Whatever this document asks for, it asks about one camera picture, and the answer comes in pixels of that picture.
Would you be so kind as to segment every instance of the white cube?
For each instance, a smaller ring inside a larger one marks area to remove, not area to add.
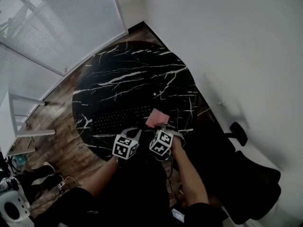
[[[136,153],[138,146],[137,141],[118,134],[114,142],[113,155],[127,160]]]
[[[150,143],[150,150],[163,156],[171,147],[173,135],[163,130],[157,131],[155,138]]]

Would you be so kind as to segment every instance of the pink paper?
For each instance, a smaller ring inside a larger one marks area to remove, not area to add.
[[[155,125],[159,123],[168,123],[169,116],[160,112],[158,109],[153,109],[151,115],[146,121],[146,125],[150,128],[155,128]]]

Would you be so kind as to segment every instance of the forearm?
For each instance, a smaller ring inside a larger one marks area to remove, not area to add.
[[[90,192],[96,198],[104,190],[110,179],[118,168],[116,157],[112,157],[105,163],[87,182],[82,185],[82,188]]]
[[[181,145],[175,146],[173,156],[178,163],[183,192],[188,206],[199,202],[208,203],[204,184]]]

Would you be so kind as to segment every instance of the round table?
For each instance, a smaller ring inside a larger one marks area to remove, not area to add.
[[[157,102],[171,107],[169,123],[188,138],[198,108],[198,90],[187,66],[165,47],[141,41],[110,46],[85,64],[73,92],[72,112],[84,143],[100,158],[109,160],[119,132],[96,135],[92,114],[134,103]],[[140,138],[154,136],[145,128]]]

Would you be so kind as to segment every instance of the hardwood floor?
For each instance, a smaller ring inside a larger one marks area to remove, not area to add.
[[[134,40],[160,44],[145,27],[131,35],[121,38],[119,41],[116,41],[115,44]],[[46,98],[46,106],[38,107],[27,121],[27,129],[55,129],[56,134],[45,137],[34,137],[30,147],[35,147],[36,151],[26,154],[27,163],[22,170],[38,168],[42,166],[43,162],[48,161],[55,165],[56,169],[61,172],[64,177],[72,176],[79,184],[83,184],[98,168],[104,165],[105,161],[93,154],[82,142],[74,126],[72,117],[72,93],[77,83],[77,78],[83,70],[85,70],[84,65],[78,67]],[[208,113],[203,115],[203,117],[206,117],[208,120],[210,119]],[[15,143],[15,149],[26,149],[28,142],[29,138],[18,139]],[[169,175],[170,163],[166,162],[164,167],[167,175]],[[173,170],[170,180],[172,190],[178,198],[181,199],[181,202],[185,204],[182,194],[178,191],[180,177],[176,170]],[[72,179],[67,180],[67,183],[70,187],[76,186],[76,183]],[[168,192],[171,193],[169,183],[167,187]],[[48,209],[58,198],[55,197],[58,192],[59,189],[55,187],[48,194],[43,195],[34,202],[31,206],[31,216],[35,218],[38,214]],[[171,197],[171,206],[175,203],[176,200]]]

